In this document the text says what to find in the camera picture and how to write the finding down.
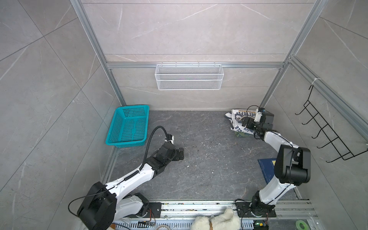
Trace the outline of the green tank top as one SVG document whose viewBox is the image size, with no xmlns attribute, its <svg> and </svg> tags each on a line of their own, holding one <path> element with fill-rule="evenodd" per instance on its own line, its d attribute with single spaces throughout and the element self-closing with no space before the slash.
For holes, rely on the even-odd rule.
<svg viewBox="0 0 368 230">
<path fill-rule="evenodd" d="M 246 137 L 252 136 L 252 134 L 242 133 L 242 132 L 235 132 L 234 134 L 237 138 L 246 138 Z"/>
</svg>

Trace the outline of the white tank top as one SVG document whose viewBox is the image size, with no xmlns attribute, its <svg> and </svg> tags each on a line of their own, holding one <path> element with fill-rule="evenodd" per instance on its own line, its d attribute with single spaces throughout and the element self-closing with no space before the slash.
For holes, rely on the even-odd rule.
<svg viewBox="0 0 368 230">
<path fill-rule="evenodd" d="M 233 109 L 225 114 L 225 118 L 231 123 L 231 131 L 245 135 L 253 135 L 254 131 L 242 124 L 243 118 L 255 118 L 255 110 Z"/>
</svg>

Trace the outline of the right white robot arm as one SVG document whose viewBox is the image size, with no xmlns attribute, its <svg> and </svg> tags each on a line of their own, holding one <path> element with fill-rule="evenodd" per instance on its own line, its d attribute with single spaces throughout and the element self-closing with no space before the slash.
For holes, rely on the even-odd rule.
<svg viewBox="0 0 368 230">
<path fill-rule="evenodd" d="M 256 139 L 278 152 L 273 178 L 252 198 L 250 211 L 255 217 L 270 213 L 289 190 L 309 182 L 311 178 L 310 150 L 292 143 L 274 130 L 273 119 L 274 115 L 263 108 L 256 110 L 255 117 L 240 119 L 241 125 L 252 131 Z"/>
</svg>

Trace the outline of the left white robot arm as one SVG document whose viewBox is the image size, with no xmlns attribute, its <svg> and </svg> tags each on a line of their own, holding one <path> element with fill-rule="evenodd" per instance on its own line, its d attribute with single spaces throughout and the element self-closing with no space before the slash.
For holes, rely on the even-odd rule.
<svg viewBox="0 0 368 230">
<path fill-rule="evenodd" d="M 164 143 L 135 170 L 125 176 L 102 184 L 97 182 L 90 188 L 76 213 L 89 230 L 106 230 L 120 218 L 148 211 L 149 201 L 140 193 L 130 193 L 164 172 L 172 161 L 184 159 L 184 148 L 177 148 L 172 142 Z"/>
</svg>

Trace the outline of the blue book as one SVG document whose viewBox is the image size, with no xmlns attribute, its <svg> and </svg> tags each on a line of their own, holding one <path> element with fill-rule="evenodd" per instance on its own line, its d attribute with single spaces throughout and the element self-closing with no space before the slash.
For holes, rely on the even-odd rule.
<svg viewBox="0 0 368 230">
<path fill-rule="evenodd" d="M 258 163 L 267 184 L 274 177 L 274 167 L 276 164 L 276 160 L 276 158 L 258 159 Z"/>
</svg>

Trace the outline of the teal plastic basket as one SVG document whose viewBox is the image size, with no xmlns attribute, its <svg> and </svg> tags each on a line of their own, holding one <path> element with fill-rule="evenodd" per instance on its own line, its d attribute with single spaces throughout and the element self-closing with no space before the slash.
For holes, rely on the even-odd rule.
<svg viewBox="0 0 368 230">
<path fill-rule="evenodd" d="M 149 108 L 148 105 L 131 105 L 117 108 L 106 137 L 106 145 L 117 148 L 145 145 Z"/>
</svg>

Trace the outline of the white plush toy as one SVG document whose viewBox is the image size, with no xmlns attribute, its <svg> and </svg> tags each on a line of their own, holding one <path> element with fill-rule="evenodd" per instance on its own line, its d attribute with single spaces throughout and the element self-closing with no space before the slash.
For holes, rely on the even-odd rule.
<svg viewBox="0 0 368 230">
<path fill-rule="evenodd" d="M 223 214 L 212 218 L 198 216 L 191 225 L 191 230 L 239 230 L 241 219 L 233 209 L 226 209 Z"/>
</svg>

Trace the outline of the green tape roll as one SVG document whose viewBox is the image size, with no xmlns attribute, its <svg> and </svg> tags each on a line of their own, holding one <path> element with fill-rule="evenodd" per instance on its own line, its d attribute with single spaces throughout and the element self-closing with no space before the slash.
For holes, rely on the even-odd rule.
<svg viewBox="0 0 368 230">
<path fill-rule="evenodd" d="M 303 220 L 297 220 L 295 225 L 297 230 L 310 230 L 309 225 Z"/>
</svg>

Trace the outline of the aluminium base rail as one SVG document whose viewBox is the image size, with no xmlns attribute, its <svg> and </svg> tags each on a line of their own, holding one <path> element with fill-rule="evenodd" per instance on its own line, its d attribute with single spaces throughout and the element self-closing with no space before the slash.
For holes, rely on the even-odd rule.
<svg viewBox="0 0 368 230">
<path fill-rule="evenodd" d="M 251 214 L 250 203 L 244 200 L 151 201 L 144 216 L 130 215 L 113 222 L 110 230 L 188 230 L 198 216 L 218 216 L 233 209 L 241 219 L 242 230 L 297 230 L 296 221 L 305 221 L 311 230 L 322 230 L 312 204 L 308 200 L 282 200 L 262 217 Z"/>
</svg>

